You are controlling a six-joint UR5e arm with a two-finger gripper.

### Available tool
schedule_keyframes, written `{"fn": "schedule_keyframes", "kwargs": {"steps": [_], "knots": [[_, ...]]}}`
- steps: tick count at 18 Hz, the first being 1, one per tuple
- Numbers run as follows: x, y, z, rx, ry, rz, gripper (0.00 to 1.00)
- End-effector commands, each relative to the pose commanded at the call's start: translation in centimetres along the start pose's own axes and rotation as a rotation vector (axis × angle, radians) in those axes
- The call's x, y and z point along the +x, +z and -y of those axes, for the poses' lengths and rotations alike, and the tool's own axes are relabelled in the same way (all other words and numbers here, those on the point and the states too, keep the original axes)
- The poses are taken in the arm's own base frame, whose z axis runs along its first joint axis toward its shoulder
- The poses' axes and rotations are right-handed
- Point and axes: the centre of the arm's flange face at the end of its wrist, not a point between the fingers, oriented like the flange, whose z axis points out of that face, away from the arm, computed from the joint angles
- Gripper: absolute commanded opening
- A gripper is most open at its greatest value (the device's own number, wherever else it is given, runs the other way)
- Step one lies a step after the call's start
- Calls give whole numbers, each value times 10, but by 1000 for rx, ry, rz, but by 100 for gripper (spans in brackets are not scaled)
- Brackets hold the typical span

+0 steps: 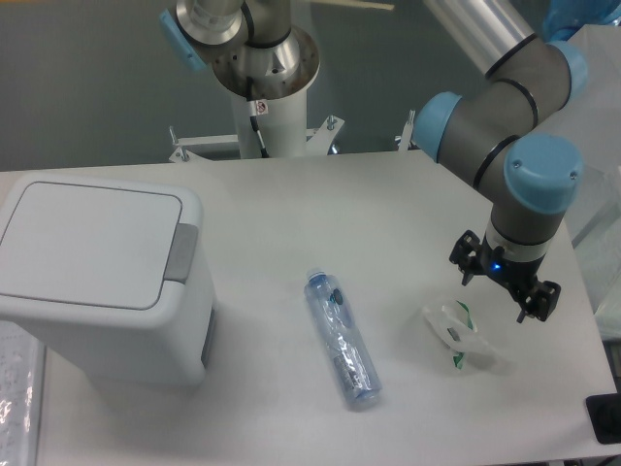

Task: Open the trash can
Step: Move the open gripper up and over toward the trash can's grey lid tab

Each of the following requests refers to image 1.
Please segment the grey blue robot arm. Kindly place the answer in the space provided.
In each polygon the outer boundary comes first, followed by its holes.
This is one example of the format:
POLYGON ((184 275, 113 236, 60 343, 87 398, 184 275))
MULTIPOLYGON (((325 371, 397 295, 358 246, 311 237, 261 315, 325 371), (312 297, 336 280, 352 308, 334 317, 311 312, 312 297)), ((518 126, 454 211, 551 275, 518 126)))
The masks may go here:
POLYGON ((485 232, 464 233, 449 259, 465 281, 485 276, 506 289, 520 315, 546 320, 561 287, 539 266, 576 197, 580 151, 539 132, 584 88, 588 66, 565 42, 546 43, 508 1, 431 1, 428 9, 489 85, 474 98, 433 97, 412 138, 436 163, 490 201, 485 232))

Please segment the silver second robot arm base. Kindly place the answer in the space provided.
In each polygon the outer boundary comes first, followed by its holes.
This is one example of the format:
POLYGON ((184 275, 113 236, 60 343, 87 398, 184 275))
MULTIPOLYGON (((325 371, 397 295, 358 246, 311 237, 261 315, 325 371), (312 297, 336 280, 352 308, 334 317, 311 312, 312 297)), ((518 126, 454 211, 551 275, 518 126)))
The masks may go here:
POLYGON ((159 15, 159 24, 188 69, 212 69, 246 100, 289 97, 319 71, 317 44, 293 24, 289 1, 177 1, 159 15))

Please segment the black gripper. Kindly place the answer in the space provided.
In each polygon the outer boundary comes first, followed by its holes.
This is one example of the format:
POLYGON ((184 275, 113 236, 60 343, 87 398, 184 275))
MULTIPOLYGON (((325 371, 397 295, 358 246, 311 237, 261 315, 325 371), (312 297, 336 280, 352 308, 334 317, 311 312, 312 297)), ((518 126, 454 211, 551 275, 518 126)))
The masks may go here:
POLYGON ((466 230, 456 241, 449 261, 461 272, 462 285, 484 274, 511 290, 513 301, 520 307, 518 323, 526 317, 545 322, 557 307, 562 287, 555 282, 538 282, 537 272, 543 257, 526 262, 510 260, 502 247, 492 249, 488 244, 482 245, 472 230, 466 230))

